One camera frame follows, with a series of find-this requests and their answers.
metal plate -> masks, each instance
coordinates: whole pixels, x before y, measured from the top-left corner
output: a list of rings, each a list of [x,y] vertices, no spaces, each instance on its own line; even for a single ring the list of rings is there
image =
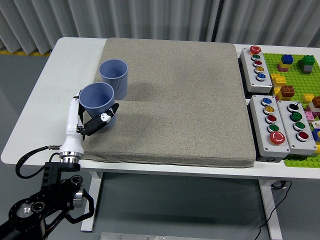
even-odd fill
[[[218,240],[218,239],[103,232],[101,234],[101,240]]]

cable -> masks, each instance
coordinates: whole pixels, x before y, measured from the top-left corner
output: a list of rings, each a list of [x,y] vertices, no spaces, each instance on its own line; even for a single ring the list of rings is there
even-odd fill
[[[54,157],[54,155],[59,155],[59,153],[58,153],[58,152],[55,152],[54,154],[52,154],[51,157],[49,158],[49,163],[51,163],[52,158]]]
[[[257,240],[257,239],[258,239],[258,237],[259,237],[259,235],[260,235],[260,233],[261,233],[261,228],[262,228],[263,226],[265,226],[265,225],[269,222],[269,220],[271,219],[272,213],[273,213],[273,212],[277,209],[277,207],[286,199],[286,197],[287,197],[287,195],[288,195],[288,192],[289,192],[289,190],[290,190],[290,188],[291,188],[291,186],[292,186],[292,181],[286,181],[286,182],[290,182],[290,186],[288,187],[288,189],[287,189],[287,191],[286,191],[286,193],[285,193],[284,198],[283,198],[283,199],[274,207],[274,209],[271,211],[270,216],[269,216],[269,218],[267,219],[267,221],[266,221],[263,225],[261,225],[261,226],[259,227],[259,233],[258,233],[258,235],[255,237],[254,240]]]
[[[18,161],[18,162],[16,163],[16,165],[15,165],[15,173],[16,173],[16,175],[17,175],[19,178],[21,178],[21,179],[30,179],[30,178],[33,178],[35,175],[37,175],[38,173],[40,173],[40,172],[45,168],[45,166],[43,165],[42,167],[40,167],[40,169],[39,169],[37,172],[35,172],[34,174],[31,174],[31,175],[29,175],[29,176],[23,176],[23,175],[20,173],[20,169],[21,169],[21,167],[23,166],[23,164],[24,164],[32,155],[34,155],[34,154],[36,154],[36,153],[39,153],[39,152],[44,151],[44,150],[47,150],[47,149],[49,149],[49,150],[58,150],[59,147],[60,147],[60,146],[58,146],[58,145],[43,146],[43,147],[37,148],[37,149],[35,149],[35,150],[32,150],[32,151],[26,153],[25,155],[23,155],[23,156],[19,159],[19,161]],[[56,152],[56,153],[54,153],[54,154],[51,155],[49,162],[51,162],[53,156],[56,155],[56,154],[58,154],[58,153]]]

lego baseplate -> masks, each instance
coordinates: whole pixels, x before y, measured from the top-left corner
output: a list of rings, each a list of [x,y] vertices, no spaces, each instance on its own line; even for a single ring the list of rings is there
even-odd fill
[[[307,104],[303,103],[303,94],[313,94],[320,96],[320,67],[317,61],[313,64],[313,70],[310,74],[301,73],[298,69],[297,62],[304,57],[304,55],[293,54],[294,62],[289,71],[278,71],[278,63],[283,54],[264,53],[266,65],[270,74],[281,74],[285,77],[287,85],[292,85],[295,91],[291,101],[299,101],[305,108]],[[309,157],[296,157],[288,155],[284,158],[284,164],[287,167],[299,168],[320,168],[320,154]]]

red button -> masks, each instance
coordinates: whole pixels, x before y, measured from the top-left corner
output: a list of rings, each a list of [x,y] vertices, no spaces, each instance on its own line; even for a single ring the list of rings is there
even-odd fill
[[[250,52],[252,54],[258,54],[258,53],[261,52],[261,48],[259,46],[253,45],[253,46],[250,47]]]
[[[255,60],[255,61],[253,62],[253,66],[254,66],[254,67],[261,67],[261,65],[262,65],[262,61]]]
[[[273,115],[268,115],[265,117],[265,121],[268,123],[268,124],[274,124],[276,121],[277,121],[277,118]]]
[[[300,131],[296,134],[296,138],[301,142],[305,142],[309,139],[309,135],[304,131]]]
[[[273,142],[274,144],[283,144],[286,140],[286,137],[285,135],[280,132],[280,131],[273,131],[271,134],[270,134],[270,140],[271,142]]]

blue cup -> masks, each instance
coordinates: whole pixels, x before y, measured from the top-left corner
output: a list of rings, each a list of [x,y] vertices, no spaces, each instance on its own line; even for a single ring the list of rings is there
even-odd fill
[[[121,100],[127,96],[128,91],[128,65],[120,59],[110,59],[99,67],[103,82],[114,89],[114,99]]]
[[[91,118],[106,112],[115,104],[115,91],[105,82],[94,82],[86,86],[79,94],[79,102],[88,112]],[[114,115],[110,122],[105,126],[112,127],[116,122]]]

